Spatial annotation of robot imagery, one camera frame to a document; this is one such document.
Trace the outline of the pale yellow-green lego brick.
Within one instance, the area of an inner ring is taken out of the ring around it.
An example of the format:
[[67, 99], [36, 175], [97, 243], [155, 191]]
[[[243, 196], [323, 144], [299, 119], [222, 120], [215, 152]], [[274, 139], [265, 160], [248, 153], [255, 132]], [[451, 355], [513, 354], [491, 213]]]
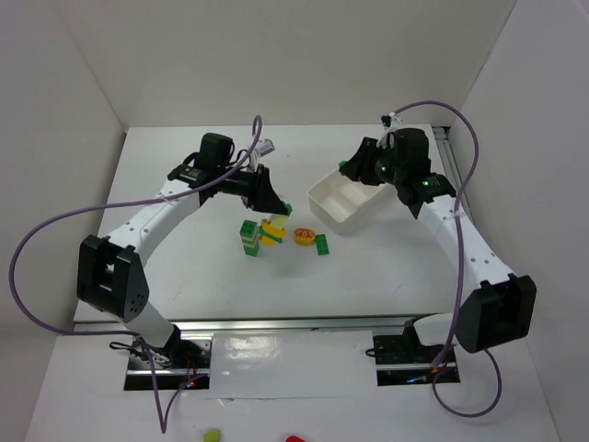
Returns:
[[288, 222], [289, 215], [292, 213], [293, 208], [290, 204], [286, 204], [286, 211], [285, 215], [276, 215], [272, 214], [270, 217], [270, 225], [275, 227], [276, 229], [283, 230]]

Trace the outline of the white divided plastic container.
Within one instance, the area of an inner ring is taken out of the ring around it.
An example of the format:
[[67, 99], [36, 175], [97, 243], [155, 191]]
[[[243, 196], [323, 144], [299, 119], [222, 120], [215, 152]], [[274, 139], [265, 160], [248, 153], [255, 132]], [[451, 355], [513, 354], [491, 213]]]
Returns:
[[334, 169], [307, 191], [310, 212], [338, 235], [351, 232], [385, 201], [396, 196], [388, 184], [369, 186]]

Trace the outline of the yellow and green lego stack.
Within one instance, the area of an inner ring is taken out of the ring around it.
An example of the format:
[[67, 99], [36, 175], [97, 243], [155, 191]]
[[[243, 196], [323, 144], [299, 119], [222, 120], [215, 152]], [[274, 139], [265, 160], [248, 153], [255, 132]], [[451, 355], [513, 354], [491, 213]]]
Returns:
[[261, 244], [267, 247], [273, 247], [275, 244], [281, 244], [283, 242], [283, 238], [286, 236], [286, 228], [279, 230], [271, 226], [269, 217], [261, 221], [259, 234]]

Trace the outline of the green and cream lego stack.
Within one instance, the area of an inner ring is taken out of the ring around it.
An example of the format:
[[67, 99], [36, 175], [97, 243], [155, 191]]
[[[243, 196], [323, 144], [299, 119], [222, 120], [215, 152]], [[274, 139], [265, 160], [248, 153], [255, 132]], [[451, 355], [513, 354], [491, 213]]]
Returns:
[[244, 220], [239, 230], [244, 252], [248, 256], [257, 257], [260, 248], [259, 225], [251, 220]]

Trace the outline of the yellow round printed lego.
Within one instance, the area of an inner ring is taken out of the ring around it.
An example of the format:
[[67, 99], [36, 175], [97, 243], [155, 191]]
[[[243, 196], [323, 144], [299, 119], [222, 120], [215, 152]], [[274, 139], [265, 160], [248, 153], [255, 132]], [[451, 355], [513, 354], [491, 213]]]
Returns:
[[301, 246], [311, 246], [316, 241], [317, 234], [310, 228], [299, 227], [294, 230], [294, 242]]

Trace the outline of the green lego brick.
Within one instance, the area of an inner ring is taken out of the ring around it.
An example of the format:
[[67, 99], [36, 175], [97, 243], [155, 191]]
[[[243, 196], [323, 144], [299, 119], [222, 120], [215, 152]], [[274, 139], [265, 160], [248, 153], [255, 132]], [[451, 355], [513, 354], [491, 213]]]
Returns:
[[315, 237], [315, 245], [318, 256], [329, 255], [329, 243], [325, 234], [318, 234]]

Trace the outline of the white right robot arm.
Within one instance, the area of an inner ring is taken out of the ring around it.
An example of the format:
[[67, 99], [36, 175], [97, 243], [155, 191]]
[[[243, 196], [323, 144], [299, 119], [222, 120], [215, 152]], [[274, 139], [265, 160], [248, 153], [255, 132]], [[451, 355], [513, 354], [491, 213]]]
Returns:
[[403, 127], [380, 139], [365, 137], [355, 154], [340, 163], [339, 172], [364, 185], [393, 186], [456, 269], [454, 309], [415, 321], [420, 344], [440, 345], [447, 352], [457, 343], [475, 354], [528, 335], [535, 282], [516, 275], [495, 254], [461, 209], [447, 177], [432, 171], [424, 130]]

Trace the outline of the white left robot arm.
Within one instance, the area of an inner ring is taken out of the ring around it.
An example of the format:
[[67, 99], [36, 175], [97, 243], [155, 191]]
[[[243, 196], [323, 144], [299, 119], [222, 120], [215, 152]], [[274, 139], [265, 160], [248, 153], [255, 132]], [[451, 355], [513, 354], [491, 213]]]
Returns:
[[232, 172], [232, 138], [207, 133], [200, 149], [168, 175], [153, 204], [127, 223], [99, 238], [86, 237], [80, 245], [77, 297], [138, 334], [165, 363], [187, 366], [201, 349], [181, 337], [179, 328], [162, 317], [149, 301], [144, 266], [164, 239], [186, 217], [217, 193], [240, 197], [252, 211], [289, 215], [288, 205], [271, 186], [263, 165]]

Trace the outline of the lime green block foreground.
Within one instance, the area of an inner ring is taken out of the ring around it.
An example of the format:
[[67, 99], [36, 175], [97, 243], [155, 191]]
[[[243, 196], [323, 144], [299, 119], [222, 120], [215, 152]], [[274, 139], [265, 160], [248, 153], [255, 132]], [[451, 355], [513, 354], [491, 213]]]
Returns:
[[212, 429], [202, 435], [203, 442], [220, 442], [221, 432], [218, 429]]

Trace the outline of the aluminium rail right side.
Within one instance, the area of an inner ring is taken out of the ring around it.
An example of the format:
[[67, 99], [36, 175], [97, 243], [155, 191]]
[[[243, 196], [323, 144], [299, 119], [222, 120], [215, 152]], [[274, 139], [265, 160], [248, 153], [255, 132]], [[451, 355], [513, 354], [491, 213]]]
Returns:
[[445, 171], [445, 176], [458, 191], [463, 184], [463, 180], [457, 165], [454, 149], [449, 139], [450, 127], [433, 126], [432, 129], [433, 137], [438, 147], [438, 152]]

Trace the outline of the aluminium rail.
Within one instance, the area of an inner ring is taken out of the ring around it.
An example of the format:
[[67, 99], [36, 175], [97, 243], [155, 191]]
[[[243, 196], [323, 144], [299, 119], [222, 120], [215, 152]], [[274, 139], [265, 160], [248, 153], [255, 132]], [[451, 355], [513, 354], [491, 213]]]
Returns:
[[433, 137], [438, 147], [438, 152], [445, 171], [445, 176], [458, 191], [463, 184], [463, 180], [457, 165], [454, 149], [449, 139], [450, 127], [433, 126], [432, 129]]
[[300, 318], [261, 318], [228, 320], [176, 320], [174, 324], [182, 332], [334, 332], [351, 330], [371, 330], [400, 332], [409, 320], [424, 320], [426, 324], [442, 323], [449, 318], [447, 314], [432, 315], [368, 315], [355, 317], [300, 317]]

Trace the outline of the aluminium rail front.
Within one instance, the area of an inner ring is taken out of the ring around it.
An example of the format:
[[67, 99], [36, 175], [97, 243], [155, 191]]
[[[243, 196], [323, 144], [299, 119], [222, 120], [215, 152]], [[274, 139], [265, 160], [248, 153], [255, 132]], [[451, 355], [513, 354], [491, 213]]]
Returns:
[[409, 320], [424, 320], [426, 324], [442, 323], [449, 318], [447, 314], [432, 315], [368, 315], [355, 317], [300, 317], [300, 318], [261, 318], [228, 320], [176, 320], [174, 324], [182, 332], [334, 332], [351, 330], [371, 330], [400, 332]]

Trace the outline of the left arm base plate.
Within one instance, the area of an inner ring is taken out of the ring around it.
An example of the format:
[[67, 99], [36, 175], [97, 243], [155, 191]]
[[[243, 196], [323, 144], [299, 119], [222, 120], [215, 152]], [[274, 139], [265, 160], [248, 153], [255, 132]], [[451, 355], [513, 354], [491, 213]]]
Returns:
[[[208, 390], [210, 388], [210, 364], [213, 338], [197, 336], [191, 339], [198, 348], [197, 355], [182, 356], [178, 362], [170, 362], [153, 355], [156, 383], [159, 390], [176, 390], [182, 382], [191, 381], [187, 390]], [[134, 343], [129, 355], [123, 389], [125, 391], [147, 391], [153, 389], [151, 368], [139, 344]]]

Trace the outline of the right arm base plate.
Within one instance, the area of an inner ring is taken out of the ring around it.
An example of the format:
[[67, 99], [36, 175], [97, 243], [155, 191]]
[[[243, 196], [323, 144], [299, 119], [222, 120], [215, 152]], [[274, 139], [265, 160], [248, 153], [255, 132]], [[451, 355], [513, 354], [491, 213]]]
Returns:
[[379, 387], [432, 384], [437, 375], [439, 383], [459, 383], [461, 379], [453, 352], [439, 367], [432, 367], [432, 361], [441, 349], [441, 345], [423, 346], [405, 333], [375, 335], [372, 347], [364, 353], [375, 361]]

